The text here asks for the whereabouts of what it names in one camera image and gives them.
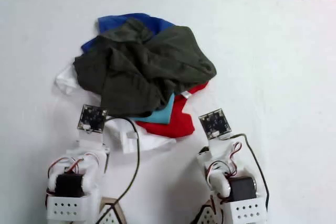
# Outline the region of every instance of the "black cable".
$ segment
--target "black cable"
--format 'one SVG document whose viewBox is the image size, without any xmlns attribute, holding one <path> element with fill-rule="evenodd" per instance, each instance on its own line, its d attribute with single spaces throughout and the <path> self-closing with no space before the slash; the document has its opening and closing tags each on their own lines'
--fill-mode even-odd
<svg viewBox="0 0 336 224">
<path fill-rule="evenodd" d="M 134 125 L 134 123 L 130 120 L 130 119 L 128 119 L 128 118 L 115 118 L 115 117 L 111 117 L 111 118 L 108 118 L 108 119 L 106 119 L 105 120 L 105 123 L 106 122 L 108 122 L 108 121 L 110 121 L 110 120 L 113 120 L 113 119 L 124 119 L 124 120 L 126 120 L 126 121 L 128 121 L 131 125 L 132 125 L 132 127 L 133 127 L 133 129 L 134 129 L 134 131 L 136 132 L 136 139 L 137 139 L 137 156 L 138 156 L 138 160 L 137 160 L 137 162 L 136 162 L 136 168 L 135 168 L 135 172 L 134 172 L 134 175 L 133 175 L 133 177 L 132 177 L 132 179 L 131 179 L 131 181 L 130 181 L 130 183 L 129 183 L 129 185 L 128 185 L 128 187 L 126 188 L 126 190 L 116 199 L 116 201 L 115 202 L 113 202 L 113 203 L 106 203 L 105 205 L 110 205 L 110 207 L 106 210 L 106 212 L 99 218 L 99 220 L 96 222 L 96 224 L 99 224 L 99 222 L 107 215 L 107 213 L 112 209 L 112 208 L 114 208 L 114 206 L 125 196 L 125 194 L 129 191 L 129 189 L 131 188 L 131 186 L 133 185 L 133 182 L 134 182 L 134 180 L 135 180 L 135 177 L 136 177 L 136 175 L 137 175 L 137 173 L 138 173 L 138 170 L 139 170 L 139 166 L 140 166 L 140 141 L 139 141 L 139 134 L 138 134 L 138 131 L 137 131 L 137 128 L 135 127 L 135 125 Z"/>
<path fill-rule="evenodd" d="M 258 166 L 258 169 L 259 169 L 259 172 L 260 172 L 260 174 L 261 174 L 261 177 L 262 177 L 262 179 L 263 179 L 264 186 L 265 186 L 265 190 L 266 190 L 266 194 L 267 194 L 267 196 L 266 196 L 266 209 L 268 210 L 269 191 L 268 191 L 267 183 L 266 183 L 264 174 L 262 173 L 262 170 L 261 170 L 261 167 L 260 167 L 259 162 L 258 162 L 258 160 L 257 160 L 257 157 L 256 157 L 256 155 L 254 154 L 254 152 L 253 152 L 251 146 L 249 145 L 249 143 L 248 143 L 248 141 L 247 141 L 247 136 L 246 136 L 244 133 L 241 133 L 241 134 L 236 134 L 236 135 L 233 135 L 233 136 L 231 136 L 231 137 L 228 137 L 228 138 L 225 138 L 225 139 L 222 139 L 222 140 L 234 139 L 234 138 L 237 138 L 237 137 L 240 137 L 240 136 L 243 136 L 243 137 L 245 138 L 246 145 L 247 145 L 247 147 L 250 149 L 250 151 L 251 151 L 251 153 L 252 153 L 252 156 L 253 156 L 253 158 L 254 158 L 254 160 L 255 160 L 257 166 Z"/>
</svg>

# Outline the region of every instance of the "white tabletop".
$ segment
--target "white tabletop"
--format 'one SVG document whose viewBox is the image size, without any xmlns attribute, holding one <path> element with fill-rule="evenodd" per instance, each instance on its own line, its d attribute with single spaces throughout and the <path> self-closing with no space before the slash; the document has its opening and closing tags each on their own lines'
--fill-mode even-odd
<svg viewBox="0 0 336 224">
<path fill-rule="evenodd" d="M 255 149 L 269 223 L 333 223 L 333 0 L 0 0 L 2 222 L 46 222 L 46 170 L 76 139 L 81 109 L 54 87 L 55 76 L 97 34 L 98 17 L 136 12 L 190 27 L 218 74 L 184 109 L 194 134 L 142 159 L 121 201 L 128 223 L 194 218 L 208 197 L 195 163 L 207 144 L 197 117 L 217 108 Z M 104 195 L 118 196 L 134 168 L 134 156 L 112 153 Z"/>
</svg>

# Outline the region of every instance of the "light blue cloth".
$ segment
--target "light blue cloth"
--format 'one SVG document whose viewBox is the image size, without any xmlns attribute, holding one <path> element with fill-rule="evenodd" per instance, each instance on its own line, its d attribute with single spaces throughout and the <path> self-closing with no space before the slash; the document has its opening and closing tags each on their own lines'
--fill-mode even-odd
<svg viewBox="0 0 336 224">
<path fill-rule="evenodd" d="M 135 121 L 148 122 L 148 123 L 162 123 L 169 124 L 170 117 L 172 115 L 173 104 L 174 104 L 175 95 L 172 95 L 169 98 L 167 106 L 163 110 L 156 110 L 150 116 L 146 118 L 130 118 Z"/>
</svg>

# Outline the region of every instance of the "white cloth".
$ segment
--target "white cloth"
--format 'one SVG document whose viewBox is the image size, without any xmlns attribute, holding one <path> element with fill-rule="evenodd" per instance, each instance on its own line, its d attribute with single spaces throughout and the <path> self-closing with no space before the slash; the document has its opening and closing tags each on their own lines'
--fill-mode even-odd
<svg viewBox="0 0 336 224">
<path fill-rule="evenodd" d="M 154 135 L 148 133 L 144 128 L 135 125 L 140 139 L 140 151 L 149 151 L 159 147 L 166 147 L 170 144 L 175 144 L 176 139 Z M 123 119 L 110 120 L 105 125 L 105 131 L 110 133 L 110 136 L 119 139 L 124 153 L 133 153 L 137 151 L 136 137 L 130 123 Z"/>
<path fill-rule="evenodd" d="M 64 94 L 71 94 L 74 90 L 81 89 L 73 64 L 68 65 L 56 77 L 55 83 Z"/>
<path fill-rule="evenodd" d="M 55 80 L 56 86 L 66 95 L 81 95 L 81 92 L 76 91 L 84 91 L 88 94 L 88 97 L 93 97 L 94 101 L 100 102 L 100 96 L 92 93 L 90 91 L 85 91 L 79 85 L 77 81 L 76 71 L 72 64 L 68 65 L 57 77 Z M 121 143 L 122 151 L 124 153 L 133 153 L 137 151 L 136 148 L 136 138 L 132 138 L 130 131 L 131 126 L 129 122 L 123 119 L 115 119 L 106 123 L 106 127 L 110 128 L 110 133 L 112 133 L 113 140 L 119 141 Z M 138 131 L 139 139 L 140 139 L 140 150 L 148 151 L 152 149 L 156 149 L 159 147 L 166 147 L 169 144 L 175 144 L 176 139 L 154 135 L 148 133 L 144 128 L 136 125 L 136 130 Z"/>
</svg>

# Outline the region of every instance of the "red cloth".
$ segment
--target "red cloth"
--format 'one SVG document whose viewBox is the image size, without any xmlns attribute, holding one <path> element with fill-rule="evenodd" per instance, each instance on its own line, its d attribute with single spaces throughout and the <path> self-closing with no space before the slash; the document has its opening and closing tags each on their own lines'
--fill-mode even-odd
<svg viewBox="0 0 336 224">
<path fill-rule="evenodd" d="M 189 93 L 196 93 L 198 90 L 204 89 L 207 83 L 200 84 L 189 90 Z M 193 121 L 189 114 L 182 113 L 183 107 L 187 102 L 187 98 L 179 94 L 175 96 L 170 124 L 161 123 L 146 123 L 137 121 L 137 124 L 147 130 L 147 132 L 168 136 L 168 137 L 182 137 L 192 134 L 195 130 Z"/>
</svg>

